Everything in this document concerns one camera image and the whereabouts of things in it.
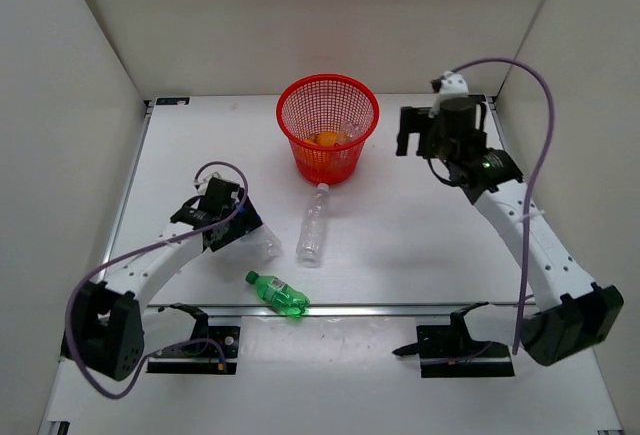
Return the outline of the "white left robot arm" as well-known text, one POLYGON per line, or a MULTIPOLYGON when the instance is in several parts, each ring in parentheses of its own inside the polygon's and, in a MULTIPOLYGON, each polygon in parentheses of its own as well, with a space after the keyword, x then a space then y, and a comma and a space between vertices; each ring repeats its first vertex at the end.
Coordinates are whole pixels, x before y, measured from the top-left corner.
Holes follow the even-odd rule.
POLYGON ((184 302, 150 306, 185 265, 263 226, 246 188, 220 178, 204 186, 203 194, 170 217, 151 249, 118 257, 117 270, 105 279, 75 289, 65 313, 64 345, 79 368, 122 381, 145 356, 167 346, 188 355, 211 346, 208 317, 200 308, 184 302))

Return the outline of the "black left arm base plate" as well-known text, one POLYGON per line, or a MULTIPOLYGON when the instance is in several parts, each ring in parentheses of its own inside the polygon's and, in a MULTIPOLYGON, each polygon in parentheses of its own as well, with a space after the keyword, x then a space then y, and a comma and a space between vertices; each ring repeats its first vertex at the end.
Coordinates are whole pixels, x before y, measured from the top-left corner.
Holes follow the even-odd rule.
POLYGON ((238 365, 241 327, 238 322, 213 325, 202 309, 173 304, 172 312, 189 316, 194 322, 188 344, 161 348, 147 360, 150 374, 235 375, 238 365))

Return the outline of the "orange juice bottle yellow cap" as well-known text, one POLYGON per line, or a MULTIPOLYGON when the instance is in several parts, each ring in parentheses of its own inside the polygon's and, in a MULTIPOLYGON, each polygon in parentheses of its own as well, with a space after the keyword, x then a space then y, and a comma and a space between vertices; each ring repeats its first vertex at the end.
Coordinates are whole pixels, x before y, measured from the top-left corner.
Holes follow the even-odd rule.
POLYGON ((339 132, 322 131, 309 135, 304 139, 305 143, 324 148, 334 147, 339 144, 339 132))

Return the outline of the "clear bottle red label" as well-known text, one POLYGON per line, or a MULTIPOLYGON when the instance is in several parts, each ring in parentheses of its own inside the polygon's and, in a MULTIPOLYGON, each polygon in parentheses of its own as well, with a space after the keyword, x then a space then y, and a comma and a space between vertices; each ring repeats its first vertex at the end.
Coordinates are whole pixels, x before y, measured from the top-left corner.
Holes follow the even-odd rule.
POLYGON ((361 135, 361 125, 350 120, 341 123, 336 131, 334 147, 345 149, 355 142, 361 135))

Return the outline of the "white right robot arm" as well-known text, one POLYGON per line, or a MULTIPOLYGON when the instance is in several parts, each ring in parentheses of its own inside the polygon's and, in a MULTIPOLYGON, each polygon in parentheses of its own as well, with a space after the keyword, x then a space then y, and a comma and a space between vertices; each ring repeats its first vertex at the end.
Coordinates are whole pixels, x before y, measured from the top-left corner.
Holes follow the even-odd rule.
POLYGON ((529 184, 511 156, 491 148, 484 123, 488 107, 458 96, 436 107, 400 110, 396 153, 408 152, 419 137, 417 156, 441 161, 443 184, 459 188, 493 226, 522 270, 521 289, 537 310, 518 302, 513 319, 517 345, 542 366, 550 366, 603 342, 624 305, 613 285, 600 286, 569 254, 532 202, 529 184))

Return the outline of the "crushed orange plastic bottle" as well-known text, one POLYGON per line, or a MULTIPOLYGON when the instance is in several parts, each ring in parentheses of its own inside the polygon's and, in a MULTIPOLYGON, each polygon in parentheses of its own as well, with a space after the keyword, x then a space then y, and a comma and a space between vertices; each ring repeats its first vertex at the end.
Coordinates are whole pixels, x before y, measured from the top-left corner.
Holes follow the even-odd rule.
POLYGON ((321 151, 302 148, 297 158, 302 171, 311 175, 334 173, 342 169, 341 154, 335 151, 321 151))

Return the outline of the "clear bottle blue label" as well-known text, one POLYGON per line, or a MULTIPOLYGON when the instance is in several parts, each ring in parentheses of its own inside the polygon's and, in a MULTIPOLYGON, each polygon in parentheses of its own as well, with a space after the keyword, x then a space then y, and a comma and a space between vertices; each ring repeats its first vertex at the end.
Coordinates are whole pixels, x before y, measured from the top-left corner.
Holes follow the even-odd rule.
POLYGON ((239 255, 252 261, 267 263, 282 255, 282 243, 263 219, 262 222, 263 226, 250 236, 248 242, 237 241, 235 245, 239 255))

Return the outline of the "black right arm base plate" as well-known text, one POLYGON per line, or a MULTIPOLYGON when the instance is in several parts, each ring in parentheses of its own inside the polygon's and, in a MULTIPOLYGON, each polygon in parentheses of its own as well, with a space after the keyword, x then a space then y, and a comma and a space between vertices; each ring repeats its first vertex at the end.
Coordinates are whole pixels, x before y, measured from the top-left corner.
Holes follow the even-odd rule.
POLYGON ((515 376, 506 345, 471 338, 465 316, 484 308, 478 302, 449 315, 448 325, 418 325, 417 341, 392 351, 397 358, 418 356, 421 377, 428 378, 509 378, 515 376))

